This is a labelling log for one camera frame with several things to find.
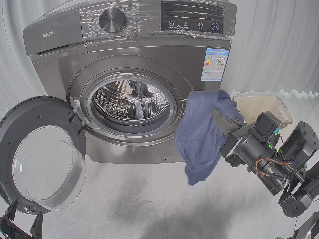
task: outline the start pause button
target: start pause button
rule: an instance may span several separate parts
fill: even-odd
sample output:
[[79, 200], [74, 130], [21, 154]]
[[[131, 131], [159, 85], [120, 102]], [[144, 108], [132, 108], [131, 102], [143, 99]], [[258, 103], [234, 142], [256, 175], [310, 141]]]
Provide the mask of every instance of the start pause button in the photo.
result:
[[219, 25], [217, 23], [213, 23], [212, 24], [212, 29], [215, 30], [215, 31], [218, 30], [219, 29]]

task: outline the laundry basket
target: laundry basket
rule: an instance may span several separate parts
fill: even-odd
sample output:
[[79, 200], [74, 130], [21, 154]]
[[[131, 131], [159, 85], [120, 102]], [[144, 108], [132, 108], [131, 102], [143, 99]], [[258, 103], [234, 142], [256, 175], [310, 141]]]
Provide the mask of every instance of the laundry basket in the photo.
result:
[[280, 121], [280, 128], [293, 123], [293, 117], [280, 96], [271, 92], [237, 93], [233, 99], [237, 102], [237, 108], [249, 125], [256, 122], [258, 115], [264, 111], [270, 111]]

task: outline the blue towel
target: blue towel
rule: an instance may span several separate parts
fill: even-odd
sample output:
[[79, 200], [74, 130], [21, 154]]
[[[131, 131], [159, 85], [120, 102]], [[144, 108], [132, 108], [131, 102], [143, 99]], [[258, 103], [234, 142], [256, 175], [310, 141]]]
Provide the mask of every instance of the blue towel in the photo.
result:
[[189, 94], [174, 140], [186, 163], [185, 172], [190, 185], [205, 181], [210, 175], [220, 159], [218, 152], [227, 140], [212, 117], [213, 109], [243, 122], [244, 118], [236, 107], [237, 103], [224, 90], [192, 91]]

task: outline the open door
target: open door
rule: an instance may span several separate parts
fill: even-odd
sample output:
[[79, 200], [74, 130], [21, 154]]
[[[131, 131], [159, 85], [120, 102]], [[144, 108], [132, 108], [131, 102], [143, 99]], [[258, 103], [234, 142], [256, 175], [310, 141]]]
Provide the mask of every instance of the open door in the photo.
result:
[[0, 195], [22, 213], [69, 206], [86, 176], [82, 121], [65, 101], [27, 99], [0, 122]]

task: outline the grey tile floor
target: grey tile floor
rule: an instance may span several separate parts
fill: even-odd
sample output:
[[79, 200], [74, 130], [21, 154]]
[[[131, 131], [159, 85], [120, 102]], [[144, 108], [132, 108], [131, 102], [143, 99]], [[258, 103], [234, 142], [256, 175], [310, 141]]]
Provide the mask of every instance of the grey tile floor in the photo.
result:
[[[295, 122], [319, 132], [319, 98], [283, 96]], [[288, 137], [294, 126], [287, 130]], [[309, 168], [319, 160], [319, 152]], [[127, 165], [93, 163], [86, 157], [84, 188], [68, 208], [44, 215], [43, 238], [241, 239], [290, 237], [296, 219], [287, 218], [259, 179], [244, 166], [220, 160], [205, 182], [187, 184], [184, 163]], [[4, 213], [7, 205], [0, 202]], [[319, 209], [315, 202], [297, 225]], [[34, 217], [18, 213], [29, 231]]]

